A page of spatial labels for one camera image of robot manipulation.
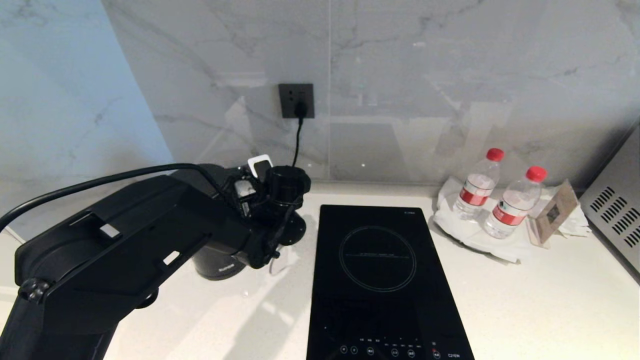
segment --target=plastic bottle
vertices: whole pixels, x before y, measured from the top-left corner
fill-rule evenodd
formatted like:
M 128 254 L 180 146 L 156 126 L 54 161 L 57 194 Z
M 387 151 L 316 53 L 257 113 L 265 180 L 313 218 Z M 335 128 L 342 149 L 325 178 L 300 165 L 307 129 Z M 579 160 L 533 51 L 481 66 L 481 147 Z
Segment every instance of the plastic bottle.
M 523 178 L 509 184 L 486 219 L 484 230 L 496 239 L 511 235 L 536 205 L 540 198 L 541 183 L 546 177 L 544 168 L 530 167 Z
M 453 206 L 453 212 L 462 220 L 475 220 L 500 179 L 500 161 L 504 151 L 489 149 L 486 159 L 482 159 L 471 169 L 465 185 Z

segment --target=induction cooktop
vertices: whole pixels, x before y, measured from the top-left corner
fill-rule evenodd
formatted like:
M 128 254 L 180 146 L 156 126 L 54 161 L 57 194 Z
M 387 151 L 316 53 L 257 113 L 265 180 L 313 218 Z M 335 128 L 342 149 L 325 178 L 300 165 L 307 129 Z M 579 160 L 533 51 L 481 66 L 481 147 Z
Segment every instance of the induction cooktop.
M 307 360 L 473 359 L 419 208 L 323 205 Z

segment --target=wall socket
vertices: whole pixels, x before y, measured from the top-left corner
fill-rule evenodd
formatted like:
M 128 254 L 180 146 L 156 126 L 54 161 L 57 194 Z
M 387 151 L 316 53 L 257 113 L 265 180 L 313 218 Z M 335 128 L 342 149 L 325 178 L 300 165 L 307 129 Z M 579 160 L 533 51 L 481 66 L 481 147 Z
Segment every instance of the wall socket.
M 307 104 L 307 116 L 305 119 L 313 119 L 316 117 L 313 84 L 278 84 L 278 91 L 280 92 L 280 106 L 282 107 L 283 119 L 298 118 L 294 111 L 296 104 L 300 101 Z

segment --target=black cable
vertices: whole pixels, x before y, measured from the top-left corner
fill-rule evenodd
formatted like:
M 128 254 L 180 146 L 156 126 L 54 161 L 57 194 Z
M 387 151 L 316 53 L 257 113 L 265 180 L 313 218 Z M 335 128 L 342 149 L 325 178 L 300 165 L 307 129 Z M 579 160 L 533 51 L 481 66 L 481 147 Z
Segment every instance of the black cable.
M 296 154 L 293 156 L 293 165 L 296 166 L 296 162 L 298 161 L 298 151 L 300 150 L 300 130 L 302 130 L 302 124 L 305 121 L 305 117 L 307 117 L 307 104 L 304 102 L 299 102 L 296 104 L 296 108 L 293 110 L 293 113 L 298 117 L 298 133 L 296 134 Z
M 227 199 L 225 193 L 222 192 L 222 189 L 216 183 L 216 180 L 213 176 L 210 175 L 204 168 L 195 164 L 188 163 L 176 163 L 176 164 L 167 164 L 167 165 L 158 165 L 155 167 L 147 167 L 147 168 L 139 168 L 137 170 L 121 172 L 119 174 L 100 177 L 98 179 L 85 181 L 84 183 L 79 183 L 76 185 L 68 186 L 66 188 L 62 188 L 59 190 L 55 190 L 50 193 L 46 193 L 44 195 L 38 196 L 34 199 L 31 199 L 21 205 L 16 206 L 8 213 L 4 214 L 3 217 L 0 218 L 0 231 L 4 230 L 6 226 L 9 225 L 10 222 L 14 221 L 20 215 L 26 213 L 27 211 L 50 202 L 52 200 L 59 199 L 61 197 L 65 197 L 67 195 L 71 195 L 77 192 L 81 192 L 84 190 L 88 190 L 90 188 L 95 188 L 96 186 L 114 183 L 116 181 L 130 179 L 132 177 L 138 177 L 147 174 L 153 174 L 154 172 L 163 172 L 169 170 L 178 170 L 178 169 L 190 169 L 196 170 L 204 176 L 204 178 L 213 186 L 213 188 L 220 194 L 225 203 L 237 212 L 237 209 L 231 205 L 231 202 Z

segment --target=white marble backsplash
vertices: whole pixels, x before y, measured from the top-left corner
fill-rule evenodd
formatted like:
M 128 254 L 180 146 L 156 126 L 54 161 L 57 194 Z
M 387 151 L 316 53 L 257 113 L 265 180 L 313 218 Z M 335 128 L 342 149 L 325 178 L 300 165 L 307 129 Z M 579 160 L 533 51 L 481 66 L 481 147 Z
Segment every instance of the white marble backsplash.
M 503 183 L 583 188 L 640 115 L 639 0 L 7 0 L 0 31 L 0 210 L 173 160 L 290 163 L 278 83 L 315 86 L 315 179 L 440 184 L 502 147 Z

